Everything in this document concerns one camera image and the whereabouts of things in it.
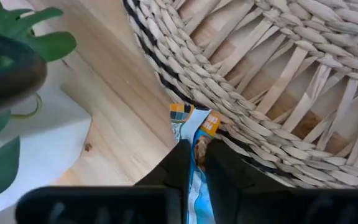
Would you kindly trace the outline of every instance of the houseplant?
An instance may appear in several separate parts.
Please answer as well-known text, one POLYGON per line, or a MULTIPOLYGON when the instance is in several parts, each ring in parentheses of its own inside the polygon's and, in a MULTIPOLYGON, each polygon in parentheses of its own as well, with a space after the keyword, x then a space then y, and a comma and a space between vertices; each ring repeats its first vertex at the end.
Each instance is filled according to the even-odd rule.
MULTIPOLYGON (((56 8, 47 8, 39 12, 31 9, 8 11, 0 3, 0 35, 22 42, 35 50, 46 62, 58 60, 69 54, 76 41, 68 32, 54 32, 36 36, 32 26, 52 17, 61 16, 63 12, 56 8)), ((12 60, 0 55, 0 67, 8 66, 12 60)), ((0 113, 0 131, 10 119, 15 118, 10 110, 0 113)), ((0 193, 7 189, 16 177, 19 167, 19 137, 0 146, 0 193)))

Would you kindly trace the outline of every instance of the orange label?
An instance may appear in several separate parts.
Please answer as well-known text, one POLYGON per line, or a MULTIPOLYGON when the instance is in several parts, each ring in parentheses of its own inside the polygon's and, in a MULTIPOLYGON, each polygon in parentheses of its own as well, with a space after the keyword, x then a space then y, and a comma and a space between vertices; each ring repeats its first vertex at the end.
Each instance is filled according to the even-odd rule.
POLYGON ((210 136, 214 136, 216 130, 219 127, 219 114, 218 112, 211 111, 208 117, 205 119, 204 123, 201 125, 201 130, 210 136))

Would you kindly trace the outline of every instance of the basket rim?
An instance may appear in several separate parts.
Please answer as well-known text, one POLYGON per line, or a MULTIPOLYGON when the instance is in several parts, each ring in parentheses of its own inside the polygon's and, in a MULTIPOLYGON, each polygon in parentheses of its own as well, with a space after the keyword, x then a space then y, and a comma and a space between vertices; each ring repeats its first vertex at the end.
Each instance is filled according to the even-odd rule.
POLYGON ((211 65, 201 54, 200 47, 183 30, 185 24, 170 0, 123 0, 123 3, 136 41, 171 98, 207 106, 231 119, 232 122, 224 122, 217 138, 237 152, 248 144, 251 150, 241 152, 248 163, 289 187, 358 187, 358 169, 345 165, 344 158, 315 150, 314 144, 279 129, 280 124, 255 111, 256 105, 217 73, 220 65, 211 65), (160 17, 153 10, 160 11, 160 17), (316 164, 313 167, 305 163, 315 158, 320 159, 319 169, 316 164), (318 173, 323 164, 337 169, 323 169, 330 176, 326 177, 318 173))

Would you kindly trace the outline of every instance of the black object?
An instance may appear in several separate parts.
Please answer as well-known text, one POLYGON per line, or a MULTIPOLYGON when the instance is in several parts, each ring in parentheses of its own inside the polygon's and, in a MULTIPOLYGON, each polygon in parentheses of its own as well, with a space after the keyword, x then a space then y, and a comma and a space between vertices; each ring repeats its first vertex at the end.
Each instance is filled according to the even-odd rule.
MULTIPOLYGON (((17 223, 186 223, 190 155, 180 141, 133 187, 35 190, 19 201, 17 223)), ((205 167, 217 224, 358 224, 358 190, 285 187, 216 139, 205 167)))
POLYGON ((0 67, 0 112, 34 94, 47 76, 45 61, 30 47, 0 35, 0 55, 14 61, 0 67))

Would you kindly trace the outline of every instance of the snack package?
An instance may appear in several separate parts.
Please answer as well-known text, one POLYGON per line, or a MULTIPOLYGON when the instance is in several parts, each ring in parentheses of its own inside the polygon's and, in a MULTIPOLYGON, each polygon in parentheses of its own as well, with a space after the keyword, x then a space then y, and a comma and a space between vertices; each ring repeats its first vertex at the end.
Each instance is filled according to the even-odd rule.
POLYGON ((192 142, 187 223, 215 223, 204 174, 204 159, 206 147, 219 127, 219 113, 175 103, 170 105, 170 117, 176 140, 192 142))

